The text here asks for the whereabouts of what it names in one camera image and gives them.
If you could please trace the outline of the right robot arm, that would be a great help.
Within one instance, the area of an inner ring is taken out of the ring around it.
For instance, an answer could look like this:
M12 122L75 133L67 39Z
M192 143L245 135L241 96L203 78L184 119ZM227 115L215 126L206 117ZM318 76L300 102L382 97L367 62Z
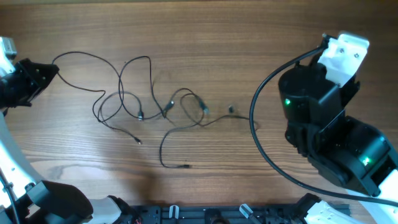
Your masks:
M359 83L340 86L326 72L320 63L297 63L280 77L286 139L332 184L396 202L397 151L380 130L345 114Z

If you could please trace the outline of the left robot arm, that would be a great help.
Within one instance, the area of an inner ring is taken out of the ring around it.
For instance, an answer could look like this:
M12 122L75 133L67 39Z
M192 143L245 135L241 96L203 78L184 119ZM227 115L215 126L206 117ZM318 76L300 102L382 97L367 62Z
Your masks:
M45 180L11 136L5 111L30 106L58 72L52 64L1 57L1 223L134 223L122 199L88 199L72 185Z

